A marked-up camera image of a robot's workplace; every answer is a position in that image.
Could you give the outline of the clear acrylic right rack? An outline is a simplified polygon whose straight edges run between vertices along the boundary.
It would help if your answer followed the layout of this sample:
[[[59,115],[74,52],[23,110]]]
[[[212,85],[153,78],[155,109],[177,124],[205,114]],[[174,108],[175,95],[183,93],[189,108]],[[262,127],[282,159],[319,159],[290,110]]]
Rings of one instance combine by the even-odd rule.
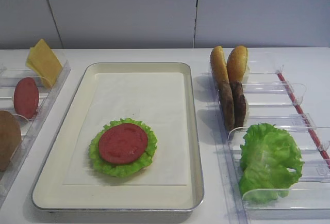
[[[224,195],[230,223],[293,223],[299,219],[329,222],[329,167],[321,157],[303,117],[296,112],[286,90],[289,86],[301,106],[306,86],[290,83],[283,76],[282,66],[272,60],[270,54],[254,53],[249,58],[242,82],[246,100],[246,117],[242,127],[227,131],[219,100],[216,80],[209,77],[213,102],[210,109],[217,117],[219,128],[214,135],[220,171],[223,177]],[[311,122],[329,154],[329,128]],[[301,150],[302,177],[287,189],[288,196],[278,197],[265,204],[255,204],[243,199],[239,190],[242,177],[240,168],[244,135],[253,124],[269,123],[286,130]]]

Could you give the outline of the clear acrylic rack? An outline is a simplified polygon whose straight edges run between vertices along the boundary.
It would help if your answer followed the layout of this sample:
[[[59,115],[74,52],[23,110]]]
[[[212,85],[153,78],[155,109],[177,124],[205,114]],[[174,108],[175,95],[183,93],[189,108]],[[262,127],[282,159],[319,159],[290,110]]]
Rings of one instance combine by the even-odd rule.
[[[270,54],[254,53],[249,58],[242,82],[246,100],[246,117],[242,127],[227,131],[219,100],[216,80],[209,77],[213,102],[210,109],[217,117],[219,128],[214,135],[220,171],[223,177],[224,195],[230,223],[293,223],[299,219],[329,222],[329,167],[321,157],[303,117],[296,112],[286,90],[289,86],[301,106],[306,86],[290,83],[283,76],[282,66],[272,60]],[[329,128],[311,122],[329,154]],[[253,124],[269,123],[286,130],[301,150],[302,177],[287,189],[288,196],[278,197],[265,204],[255,204],[243,199],[239,190],[242,177],[240,168],[244,135]]]
[[[69,73],[70,65],[62,50],[54,50],[63,68],[59,73],[55,85],[47,89],[43,86],[40,76],[28,68],[11,68],[8,62],[1,63],[1,110],[13,114],[20,125],[21,142],[13,153],[9,166],[1,173],[1,204],[4,203],[29,151],[34,144],[45,120],[47,119],[58,94],[64,85]],[[39,90],[39,104],[37,113],[30,119],[15,112],[13,107],[14,90],[18,82],[26,77],[31,77]]]

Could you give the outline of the red tomato slice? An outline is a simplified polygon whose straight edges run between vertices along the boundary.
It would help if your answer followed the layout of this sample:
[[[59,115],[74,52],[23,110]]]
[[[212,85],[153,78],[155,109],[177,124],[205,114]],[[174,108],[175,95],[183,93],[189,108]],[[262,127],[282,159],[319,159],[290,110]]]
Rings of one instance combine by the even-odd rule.
[[[147,148],[146,132],[132,123],[123,123],[107,130],[98,142],[100,157],[112,164],[136,161]]]
[[[39,104],[39,90],[32,77],[23,78],[17,83],[13,104],[17,114],[27,119],[35,115]]]

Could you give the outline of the red rod of right rack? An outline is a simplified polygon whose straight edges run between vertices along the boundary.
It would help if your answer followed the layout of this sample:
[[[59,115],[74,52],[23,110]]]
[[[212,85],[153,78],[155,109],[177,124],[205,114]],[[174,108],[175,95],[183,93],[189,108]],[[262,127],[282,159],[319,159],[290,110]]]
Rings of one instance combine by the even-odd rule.
[[[289,86],[286,86],[286,90],[287,90],[287,94],[288,94],[292,104],[294,105],[294,107],[296,109],[296,112],[298,114],[300,114],[301,117],[303,117],[305,126],[308,127],[309,135],[310,135],[311,139],[313,140],[316,148],[318,149],[321,157],[326,161],[326,163],[328,164],[328,167],[329,167],[329,154],[326,152],[324,147],[321,145],[321,141],[320,141],[316,131],[314,129],[312,129],[311,122],[309,121],[306,114],[302,110],[300,104],[298,103],[298,99],[295,97],[293,91],[290,89]]]

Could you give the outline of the right brown meat patty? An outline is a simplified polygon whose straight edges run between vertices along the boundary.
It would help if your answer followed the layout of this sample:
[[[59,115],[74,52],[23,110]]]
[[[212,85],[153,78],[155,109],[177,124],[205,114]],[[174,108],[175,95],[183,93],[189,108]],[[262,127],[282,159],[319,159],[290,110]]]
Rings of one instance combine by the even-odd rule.
[[[246,101],[240,81],[230,82],[234,102],[235,127],[242,127],[246,115]]]

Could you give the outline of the green lettuce leaf on tray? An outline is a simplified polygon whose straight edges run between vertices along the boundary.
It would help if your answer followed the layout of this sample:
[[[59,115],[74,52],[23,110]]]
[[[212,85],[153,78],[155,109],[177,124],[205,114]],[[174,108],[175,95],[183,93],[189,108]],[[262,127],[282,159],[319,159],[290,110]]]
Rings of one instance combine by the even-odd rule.
[[[98,142],[101,136],[110,128],[123,124],[123,123],[132,123],[139,127],[141,127],[147,134],[148,137],[148,144],[147,148],[145,149],[144,153],[139,157],[136,161],[131,162],[129,164],[124,165],[116,165],[109,163],[103,160],[100,157],[98,151]],[[109,124],[103,126],[103,129],[91,140],[89,145],[88,155],[89,159],[92,163],[93,169],[103,174],[117,177],[117,178],[125,178],[131,176],[138,171],[142,170],[143,168],[149,166],[152,163],[153,156],[157,149],[157,138],[152,131],[151,127],[143,123],[142,121],[136,121],[131,118],[125,118],[120,120],[113,120]]]

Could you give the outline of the green lettuce leaves in rack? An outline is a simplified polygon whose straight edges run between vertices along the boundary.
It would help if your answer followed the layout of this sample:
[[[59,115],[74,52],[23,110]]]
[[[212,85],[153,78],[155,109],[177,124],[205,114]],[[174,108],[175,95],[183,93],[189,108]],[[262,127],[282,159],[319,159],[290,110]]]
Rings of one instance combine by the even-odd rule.
[[[286,130],[261,123],[251,125],[243,138],[239,181],[243,199],[265,204],[288,196],[287,189],[301,178],[304,165],[293,137]]]

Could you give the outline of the cream metal baking tray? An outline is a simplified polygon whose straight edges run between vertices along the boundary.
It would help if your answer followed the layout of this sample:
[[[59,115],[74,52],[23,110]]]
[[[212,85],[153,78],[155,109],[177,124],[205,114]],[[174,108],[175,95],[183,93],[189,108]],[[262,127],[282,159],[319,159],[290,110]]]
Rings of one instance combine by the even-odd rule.
[[[125,178],[92,167],[93,138],[132,118],[157,138],[152,163]],[[32,192],[49,211],[190,212],[204,198],[190,67],[182,62],[100,62],[84,71]]]

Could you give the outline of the white parchment paper sheet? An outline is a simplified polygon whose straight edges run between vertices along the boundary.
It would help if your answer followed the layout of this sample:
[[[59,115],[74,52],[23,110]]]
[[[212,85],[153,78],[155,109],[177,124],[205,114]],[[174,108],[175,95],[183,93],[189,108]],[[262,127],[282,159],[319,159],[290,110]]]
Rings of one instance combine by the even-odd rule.
[[[66,185],[186,185],[189,179],[184,78],[181,73],[98,73],[79,97],[73,124],[78,137]],[[91,140],[112,120],[132,118],[151,127],[157,138],[152,164],[116,178],[97,172],[88,158]]]

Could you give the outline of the yellow cheese slices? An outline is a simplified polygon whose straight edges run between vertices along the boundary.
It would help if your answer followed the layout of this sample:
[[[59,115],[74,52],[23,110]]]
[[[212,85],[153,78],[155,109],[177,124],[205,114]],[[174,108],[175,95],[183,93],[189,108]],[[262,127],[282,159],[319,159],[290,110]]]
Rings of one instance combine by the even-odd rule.
[[[41,77],[46,88],[52,88],[62,71],[62,64],[44,39],[31,47],[26,59],[26,66]]]

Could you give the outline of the clear acrylic left rack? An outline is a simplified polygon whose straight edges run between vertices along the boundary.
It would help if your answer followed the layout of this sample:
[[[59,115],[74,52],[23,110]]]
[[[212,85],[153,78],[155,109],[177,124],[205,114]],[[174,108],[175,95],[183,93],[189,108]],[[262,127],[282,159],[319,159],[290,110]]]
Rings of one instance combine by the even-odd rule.
[[[8,62],[1,63],[1,110],[13,114],[20,125],[21,142],[13,153],[9,166],[1,173],[1,204],[4,203],[29,151],[34,144],[45,120],[47,119],[58,94],[64,85],[69,73],[70,65],[62,50],[54,50],[63,68],[59,73],[55,85],[47,89],[43,86],[40,76],[28,68],[11,68]],[[26,77],[31,77],[39,90],[39,104],[37,113],[30,119],[15,112],[13,107],[14,90],[18,82]]]

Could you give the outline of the brown bun in left rack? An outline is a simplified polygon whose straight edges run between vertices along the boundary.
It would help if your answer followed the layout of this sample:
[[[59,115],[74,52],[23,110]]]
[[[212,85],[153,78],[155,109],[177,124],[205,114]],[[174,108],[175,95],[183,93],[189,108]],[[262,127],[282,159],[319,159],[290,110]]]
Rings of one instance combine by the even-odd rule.
[[[4,172],[21,142],[20,125],[14,115],[1,110],[1,172]]]

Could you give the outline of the left bun half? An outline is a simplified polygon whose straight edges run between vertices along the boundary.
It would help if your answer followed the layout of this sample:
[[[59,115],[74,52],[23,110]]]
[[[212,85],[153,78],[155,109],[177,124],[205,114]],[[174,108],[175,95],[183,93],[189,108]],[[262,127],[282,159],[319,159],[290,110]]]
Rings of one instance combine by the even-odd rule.
[[[210,65],[212,74],[218,84],[229,83],[224,52],[221,46],[216,46],[211,51]]]

